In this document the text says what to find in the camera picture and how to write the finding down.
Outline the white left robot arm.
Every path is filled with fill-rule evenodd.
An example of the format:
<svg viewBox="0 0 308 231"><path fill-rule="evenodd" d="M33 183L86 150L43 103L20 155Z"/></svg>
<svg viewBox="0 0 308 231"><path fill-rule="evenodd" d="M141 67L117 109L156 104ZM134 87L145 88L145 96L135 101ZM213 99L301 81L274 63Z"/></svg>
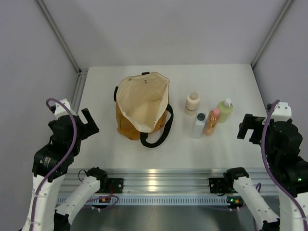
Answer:
<svg viewBox="0 0 308 231"><path fill-rule="evenodd" d="M86 172L82 183L66 199L57 205L61 184L80 152L81 142L99 132L89 110L82 109L87 120L83 123L79 116L59 114L52 109L56 119L48 126L53 134L49 142L34 156L32 168L33 193L28 216L22 230L24 231L68 231L81 208L96 192L108 189L109 181L106 171L93 167Z"/></svg>

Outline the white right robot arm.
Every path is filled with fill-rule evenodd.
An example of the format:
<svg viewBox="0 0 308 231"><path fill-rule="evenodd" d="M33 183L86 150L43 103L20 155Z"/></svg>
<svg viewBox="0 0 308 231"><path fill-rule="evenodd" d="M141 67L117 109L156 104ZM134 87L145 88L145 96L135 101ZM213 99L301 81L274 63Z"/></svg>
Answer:
<svg viewBox="0 0 308 231"><path fill-rule="evenodd" d="M275 122L246 114L239 125L237 137L244 139L249 129L249 141L259 144L265 169L274 182L280 213L273 212L252 184L243 167L224 173L224 186L243 199L253 215L259 231L306 231L308 229L308 163L299 156L303 140L291 119Z"/></svg>

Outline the white bottle black cap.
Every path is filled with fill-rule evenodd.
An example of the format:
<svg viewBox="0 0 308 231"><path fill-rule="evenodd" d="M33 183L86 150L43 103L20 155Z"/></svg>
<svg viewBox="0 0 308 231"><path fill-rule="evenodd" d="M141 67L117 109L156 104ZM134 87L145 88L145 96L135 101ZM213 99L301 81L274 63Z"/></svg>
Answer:
<svg viewBox="0 0 308 231"><path fill-rule="evenodd" d="M194 139L199 139L202 136L204 127L205 127L205 119L206 119L206 114L204 113L197 113L195 122L192 128L192 138Z"/></svg>

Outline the tan canvas bag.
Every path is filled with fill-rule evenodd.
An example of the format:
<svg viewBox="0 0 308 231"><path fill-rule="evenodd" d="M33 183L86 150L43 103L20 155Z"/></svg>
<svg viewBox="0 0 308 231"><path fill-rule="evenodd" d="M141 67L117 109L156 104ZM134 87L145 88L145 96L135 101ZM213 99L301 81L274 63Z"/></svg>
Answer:
<svg viewBox="0 0 308 231"><path fill-rule="evenodd" d="M160 146L174 119L169 84L158 72L123 79L114 91L117 131L130 140L139 140L144 147Z"/></svg>

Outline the beige round cap bottle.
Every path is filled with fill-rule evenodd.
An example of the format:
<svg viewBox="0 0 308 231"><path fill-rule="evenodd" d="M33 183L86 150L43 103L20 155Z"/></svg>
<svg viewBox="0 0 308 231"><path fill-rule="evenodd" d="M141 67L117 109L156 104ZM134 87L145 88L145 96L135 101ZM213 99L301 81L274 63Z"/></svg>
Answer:
<svg viewBox="0 0 308 231"><path fill-rule="evenodd" d="M185 104L185 113L187 115L194 115L197 112L199 107L200 97L197 92L192 92L187 95L186 104Z"/></svg>

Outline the green pump lotion bottle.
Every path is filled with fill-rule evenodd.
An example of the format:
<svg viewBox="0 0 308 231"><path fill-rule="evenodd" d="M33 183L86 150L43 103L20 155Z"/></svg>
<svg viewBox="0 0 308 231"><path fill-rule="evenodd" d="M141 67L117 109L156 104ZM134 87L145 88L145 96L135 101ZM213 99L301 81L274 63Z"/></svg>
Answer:
<svg viewBox="0 0 308 231"><path fill-rule="evenodd" d="M219 123L224 123L227 121L228 117L233 111L233 104L231 99L225 99L224 101L221 101L217 108L220 110L220 116L219 116Z"/></svg>

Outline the orange pink cap bottle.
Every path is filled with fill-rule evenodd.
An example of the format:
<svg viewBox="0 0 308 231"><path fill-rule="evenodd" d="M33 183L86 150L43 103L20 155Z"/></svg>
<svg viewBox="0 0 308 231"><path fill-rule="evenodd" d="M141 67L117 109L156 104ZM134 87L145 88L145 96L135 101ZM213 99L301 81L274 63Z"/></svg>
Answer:
<svg viewBox="0 0 308 231"><path fill-rule="evenodd" d="M219 119L220 119L219 108L215 108L212 111L210 111L204 127L204 133L206 135L211 135L214 132L216 125L219 122Z"/></svg>

